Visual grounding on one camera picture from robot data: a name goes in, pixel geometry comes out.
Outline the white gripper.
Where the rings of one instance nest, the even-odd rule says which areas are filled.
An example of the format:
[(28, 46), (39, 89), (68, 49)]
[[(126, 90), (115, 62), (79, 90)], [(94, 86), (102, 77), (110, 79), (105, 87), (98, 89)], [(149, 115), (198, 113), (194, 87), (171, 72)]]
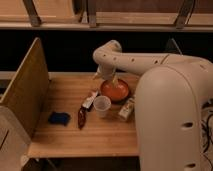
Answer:
[(115, 75), (116, 69), (114, 67), (109, 67), (109, 66), (103, 66), (103, 65), (99, 65), (98, 72), (96, 72), (93, 75), (93, 80), (95, 79), (99, 79), (100, 76), (104, 79), (104, 80), (110, 80), (112, 79), (112, 83), (114, 86), (118, 85), (118, 77), (117, 75)]

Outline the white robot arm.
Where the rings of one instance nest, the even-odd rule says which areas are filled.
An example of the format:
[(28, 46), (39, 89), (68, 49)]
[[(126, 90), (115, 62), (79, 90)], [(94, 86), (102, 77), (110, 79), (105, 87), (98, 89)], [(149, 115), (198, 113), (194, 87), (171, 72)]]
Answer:
[(93, 52), (101, 77), (140, 77), (135, 124), (142, 171), (204, 171), (202, 107), (213, 99), (213, 63), (172, 53), (124, 53), (111, 40)]

